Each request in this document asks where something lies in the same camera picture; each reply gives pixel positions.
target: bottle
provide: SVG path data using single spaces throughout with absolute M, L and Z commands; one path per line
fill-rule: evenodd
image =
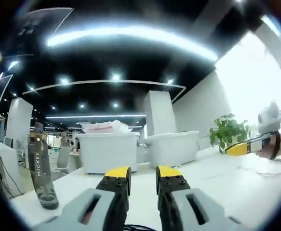
M 40 204 L 46 209 L 53 210 L 58 208 L 59 201 L 51 177 L 47 143 L 42 136 L 43 124 L 35 123 L 28 145 L 30 174 Z

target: window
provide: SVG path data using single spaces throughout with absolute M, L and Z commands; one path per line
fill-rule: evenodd
M 256 123 L 271 101 L 281 109 L 281 69 L 252 32 L 216 63 L 216 72 L 238 120 Z

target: desk surface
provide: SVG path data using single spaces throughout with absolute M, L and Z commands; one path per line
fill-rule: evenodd
M 198 161 L 180 168 L 191 188 L 200 188 L 225 209 L 226 216 L 239 219 L 245 226 L 262 224 L 281 203 L 281 163 L 261 159 L 253 154 L 241 157 L 220 155 L 209 148 L 197 154 Z M 155 170 L 140 164 L 132 174 L 130 208 L 126 224 L 139 224 L 161 230 Z M 60 207 L 43 209 L 35 192 L 11 200 L 11 205 L 30 226 L 61 213 L 62 207 L 88 188 L 95 188 L 102 175 L 84 175 L 82 168 L 54 182 Z

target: black strap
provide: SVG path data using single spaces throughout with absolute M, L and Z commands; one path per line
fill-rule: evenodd
M 270 160 L 274 160 L 280 150 L 281 135 L 278 131 L 272 132 L 271 134 L 276 136 L 274 150 L 273 150 L 272 156 L 270 157 Z

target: white container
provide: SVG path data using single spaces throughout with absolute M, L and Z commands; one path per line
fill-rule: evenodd
M 198 131 L 147 137 L 145 143 L 151 156 L 151 166 L 176 166 L 195 160 L 199 149 L 197 137 Z
M 85 173 L 105 174 L 120 166 L 136 171 L 138 132 L 123 134 L 77 134 Z

